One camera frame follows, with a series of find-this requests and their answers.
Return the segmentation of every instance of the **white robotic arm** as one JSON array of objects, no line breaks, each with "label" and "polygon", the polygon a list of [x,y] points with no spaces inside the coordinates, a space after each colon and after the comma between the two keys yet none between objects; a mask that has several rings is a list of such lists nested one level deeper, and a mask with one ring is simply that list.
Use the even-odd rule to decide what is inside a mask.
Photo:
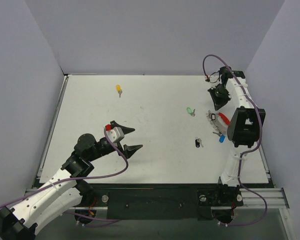
[{"label": "white robotic arm", "polygon": [[[228,126],[227,136],[233,142],[230,148],[225,169],[221,174],[221,181],[229,187],[239,185],[238,171],[241,160],[241,169],[247,160],[247,153],[241,153],[250,150],[250,148],[259,139],[259,123],[254,106],[248,101],[247,97],[252,99],[248,91],[246,77],[241,71],[233,71],[239,83],[233,78],[232,74],[226,67],[219,70],[221,77],[218,83],[213,84],[209,89],[215,110],[222,108],[229,100],[233,105],[234,114]],[[265,118],[264,109],[259,109],[261,121]]]},{"label": "white robotic arm", "polygon": [[[93,135],[86,133],[79,137],[74,152],[46,182],[37,193],[25,198],[11,208],[0,209],[0,237],[3,240],[34,240],[36,235],[49,222],[71,207],[79,204],[91,205],[95,198],[93,188],[84,179],[94,169],[91,161],[117,151],[125,162],[143,145],[123,147],[120,141],[125,134],[135,131],[112,121],[105,126],[106,137],[96,141]],[[91,178],[106,178],[123,173]]]}]

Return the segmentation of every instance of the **black object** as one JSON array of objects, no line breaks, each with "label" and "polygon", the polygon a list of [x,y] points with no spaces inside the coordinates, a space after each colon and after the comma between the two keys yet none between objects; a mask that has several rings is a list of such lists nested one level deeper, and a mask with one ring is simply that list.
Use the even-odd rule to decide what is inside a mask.
[{"label": "black object", "polygon": [[72,178],[86,177],[95,167],[88,160],[84,160],[76,155],[75,152],[65,161],[61,169],[66,169]]},{"label": "black object", "polygon": [[211,95],[214,110],[218,111],[230,101],[229,92],[223,84],[218,84],[215,88],[208,89]]},{"label": "black object", "polygon": [[198,142],[197,139],[195,140],[195,146],[196,146],[197,148],[200,148],[200,143]]},{"label": "black object", "polygon": [[102,187],[95,185],[98,195],[109,194],[107,219],[168,220],[197,218],[212,220],[211,207],[239,207],[239,187],[218,184],[137,184]]},{"label": "black object", "polygon": [[34,223],[30,228],[24,226],[25,220],[17,219],[13,214],[15,210],[6,206],[0,209],[0,238],[3,240],[34,240],[35,230],[38,226]]},{"label": "black object", "polygon": [[125,135],[135,131],[134,128],[119,125],[118,123],[116,123],[116,121],[111,121],[110,125],[111,125],[111,129],[113,129],[115,127],[121,128],[123,131],[123,134],[125,134]]},{"label": "black object", "polygon": [[211,117],[211,120],[213,120],[213,121],[216,120],[216,115],[214,113],[211,113],[210,117]]},{"label": "black object", "polygon": [[213,210],[212,215],[221,223],[229,224],[234,219],[234,210],[232,208],[223,210]]},{"label": "black object", "polygon": [[140,148],[142,148],[143,145],[133,145],[133,146],[128,146],[128,145],[123,145],[123,154],[127,159],[131,158],[133,154],[135,154],[136,151],[138,151]]},{"label": "black object", "polygon": [[[242,79],[246,78],[243,71],[233,70],[232,73],[237,78],[242,78]],[[223,84],[225,86],[227,85],[228,79],[232,79],[234,77],[226,66],[220,67],[219,74],[221,75],[220,82],[221,82],[221,84]]]},{"label": "black object", "polygon": [[[85,215],[87,217],[90,217],[90,218],[95,218],[96,215],[97,215],[97,211],[96,210],[90,210],[91,212],[93,212],[93,216],[87,211],[87,210],[75,210],[74,213],[75,214],[81,214],[81,215]],[[74,215],[74,219],[76,221],[79,221],[80,223],[82,224],[89,224],[91,223],[93,220],[92,219],[88,219],[88,218],[85,218],[85,217],[81,217],[81,216],[76,216]]]},{"label": "black object", "polygon": [[[246,76],[243,71],[232,71],[233,74],[237,78],[243,78],[245,79]],[[223,66],[219,69],[219,76],[220,77],[220,84],[218,84],[216,87],[212,87],[208,90],[208,92],[211,95],[213,104],[214,104],[214,110],[218,111],[220,108],[222,108],[224,105],[226,105],[230,101],[229,92],[226,89],[226,85],[228,82],[228,79],[232,79],[234,76],[232,73],[227,69],[226,66]]]},{"label": "black object", "polygon": [[[258,108],[262,125],[264,124],[266,111]],[[227,136],[233,142],[234,147],[239,145],[248,146],[251,148],[260,137],[260,126],[257,114],[254,108],[238,107],[230,121],[227,129]]]}]

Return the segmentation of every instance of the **gray wall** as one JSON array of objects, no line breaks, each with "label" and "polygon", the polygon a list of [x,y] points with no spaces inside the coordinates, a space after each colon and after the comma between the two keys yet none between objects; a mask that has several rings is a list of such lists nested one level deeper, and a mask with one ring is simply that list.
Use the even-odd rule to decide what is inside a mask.
[{"label": "gray wall", "polygon": [[286,0],[246,71],[265,108],[263,147],[300,236],[300,0]]},{"label": "gray wall", "polygon": [[284,2],[25,1],[65,73],[157,75],[200,75],[210,53],[245,70]]},{"label": "gray wall", "polygon": [[0,0],[0,205],[31,185],[62,82],[24,0]]}]

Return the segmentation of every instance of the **purple cable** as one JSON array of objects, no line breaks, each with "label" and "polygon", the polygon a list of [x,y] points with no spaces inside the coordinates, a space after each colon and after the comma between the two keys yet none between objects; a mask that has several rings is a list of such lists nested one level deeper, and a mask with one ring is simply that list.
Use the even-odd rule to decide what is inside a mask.
[{"label": "purple cable", "polygon": [[[239,85],[241,85],[241,82],[238,80],[238,78],[236,77],[236,75],[232,72],[232,70],[231,70],[231,68],[228,66],[228,64],[226,64],[226,62],[225,62],[221,57],[219,57],[219,56],[217,56],[217,55],[214,55],[214,54],[208,54],[208,55],[205,56],[204,59],[203,59],[203,62],[202,62],[202,68],[203,68],[204,75],[205,75],[206,77],[208,77],[208,75],[207,75],[207,73],[206,73],[206,70],[205,70],[205,61],[206,61],[207,57],[215,57],[215,58],[219,59],[219,60],[225,65],[225,67],[228,69],[228,71],[232,74],[232,76],[234,77],[235,81],[236,81]],[[251,192],[251,193],[257,195],[258,197],[260,197],[260,198],[264,201],[264,206],[265,206],[265,208],[264,208],[264,212],[263,212],[262,216],[261,216],[260,218],[258,218],[257,220],[252,221],[252,222],[248,222],[248,223],[228,224],[229,227],[249,226],[249,225],[255,224],[255,223],[261,221],[262,219],[264,219],[265,216],[267,215],[267,212],[268,212],[268,204],[267,204],[266,199],[265,199],[263,196],[261,196],[259,193],[255,192],[255,191],[253,191],[253,190],[247,188],[245,185],[243,185],[243,183],[241,182],[241,179],[240,179],[240,173],[241,173],[241,166],[242,166],[242,157],[243,157],[243,155],[244,155],[244,154],[248,154],[248,153],[252,153],[252,152],[256,151],[256,150],[261,146],[261,141],[262,141],[262,121],[261,121],[261,117],[260,117],[260,114],[259,114],[259,111],[258,111],[258,107],[257,107],[257,105],[254,103],[254,101],[252,101],[252,99],[247,95],[247,92],[246,92],[245,88],[244,88],[243,86],[240,86],[240,87],[241,87],[241,89],[242,89],[242,92],[245,94],[246,99],[252,104],[252,106],[253,106],[253,108],[254,108],[254,110],[255,110],[256,117],[257,117],[258,123],[259,123],[259,132],[260,132],[260,133],[259,133],[259,141],[258,141],[256,147],[253,148],[253,149],[251,149],[251,150],[244,151],[244,152],[242,152],[242,153],[240,154],[241,160],[239,160],[238,175],[237,175],[237,176],[238,176],[238,181],[239,181],[239,184],[240,184],[240,186],[241,186],[242,188],[244,188],[245,190],[247,190],[247,191],[249,191],[249,192]]]},{"label": "purple cable", "polygon": [[102,225],[84,225],[84,227],[86,228],[101,228],[101,227],[106,227],[109,226],[111,224],[115,224],[117,222],[119,222],[120,220],[114,220],[112,222],[106,223],[106,224],[102,224]]},{"label": "purple cable", "polygon": [[[85,177],[70,177],[70,178],[65,178],[65,179],[62,179],[60,181],[56,181],[54,182],[53,184],[56,185],[56,184],[60,184],[60,183],[64,183],[66,181],[72,181],[72,180],[89,180],[89,179],[105,179],[105,178],[111,178],[111,177],[114,177],[114,176],[117,176],[119,174],[122,174],[123,172],[125,172],[128,167],[129,167],[129,163],[128,163],[128,160],[127,158],[125,157],[125,155],[111,142],[111,140],[109,139],[108,135],[107,135],[107,130],[106,128],[104,128],[104,136],[106,138],[106,140],[109,142],[109,144],[114,148],[114,150],[116,150],[118,152],[118,154],[123,158],[123,160],[125,161],[125,168],[122,169],[121,171],[118,171],[116,173],[112,173],[112,174],[109,174],[109,175],[104,175],[104,176],[85,176]],[[37,193],[40,193],[48,188],[51,188],[53,185],[50,184],[50,185],[47,185],[45,187],[42,187],[40,189],[38,189],[37,191],[33,192],[33,193],[30,193],[29,195],[27,196],[22,196],[22,197],[19,197],[15,200],[12,200],[12,201],[9,201],[7,203],[4,203],[2,205],[0,205],[0,209],[2,209],[3,207],[5,206],[8,206],[8,205],[11,205],[11,204],[14,204],[16,202],[19,202],[19,201],[22,201],[22,200],[25,200]]]},{"label": "purple cable", "polygon": [[112,219],[96,218],[96,217],[86,216],[86,215],[83,215],[83,214],[69,212],[69,211],[65,211],[64,214],[71,214],[71,215],[75,215],[75,216],[82,217],[82,218],[85,218],[85,219],[90,219],[90,220],[93,220],[93,221],[100,221],[100,222],[114,222],[114,221],[119,221],[117,219],[113,219],[112,220]]}]

